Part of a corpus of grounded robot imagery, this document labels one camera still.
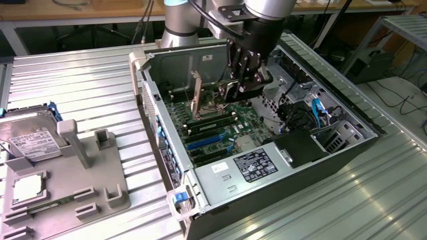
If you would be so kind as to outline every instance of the hard drive label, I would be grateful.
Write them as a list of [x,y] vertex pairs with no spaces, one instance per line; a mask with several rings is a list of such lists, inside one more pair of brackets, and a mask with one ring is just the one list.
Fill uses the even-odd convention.
[[9,142],[29,159],[59,151],[59,147],[49,131],[39,131],[27,135],[10,137]]
[[277,168],[262,148],[236,157],[233,162],[248,183],[277,172]]

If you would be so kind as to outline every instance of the hard drive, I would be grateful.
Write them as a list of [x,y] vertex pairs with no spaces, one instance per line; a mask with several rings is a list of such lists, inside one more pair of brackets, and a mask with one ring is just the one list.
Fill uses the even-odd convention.
[[9,110],[0,118],[0,141],[11,158],[37,162],[61,155],[67,142],[57,134],[61,116],[53,103]]

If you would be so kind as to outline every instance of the side panel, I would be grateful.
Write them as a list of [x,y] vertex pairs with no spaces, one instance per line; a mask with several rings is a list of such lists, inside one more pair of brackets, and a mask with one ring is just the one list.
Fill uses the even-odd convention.
[[321,161],[260,191],[245,195],[244,198],[198,217],[186,229],[186,240],[201,239],[334,174],[374,144],[376,140],[377,138],[365,141],[342,154]]

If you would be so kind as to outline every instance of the black plastic bracket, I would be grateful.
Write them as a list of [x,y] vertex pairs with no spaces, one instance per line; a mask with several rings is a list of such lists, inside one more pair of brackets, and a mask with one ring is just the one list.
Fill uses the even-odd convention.
[[230,22],[230,23],[241,22],[241,21],[252,21],[258,19],[257,16],[253,16],[249,13],[244,5],[220,6],[217,8],[217,11],[222,16],[222,18],[226,20],[226,22]]

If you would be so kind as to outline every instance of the blue tab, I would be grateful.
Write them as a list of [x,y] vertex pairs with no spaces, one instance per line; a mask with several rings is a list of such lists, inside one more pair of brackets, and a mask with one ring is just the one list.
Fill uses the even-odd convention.
[[57,121],[62,121],[62,117],[61,117],[59,112],[58,112],[58,110],[55,108],[54,102],[49,101],[47,104],[46,104],[46,107],[53,112],[55,120]]
[[188,200],[186,192],[174,193],[172,197],[173,204],[180,204]]
[[320,119],[318,119],[317,111],[321,111],[321,112],[325,113],[325,114],[328,113],[328,111],[326,111],[325,108],[321,106],[321,103],[320,103],[318,98],[314,98],[314,99],[310,101],[310,110],[312,110],[312,114],[313,114],[314,120],[317,121],[317,127],[320,128],[321,125],[320,125]]

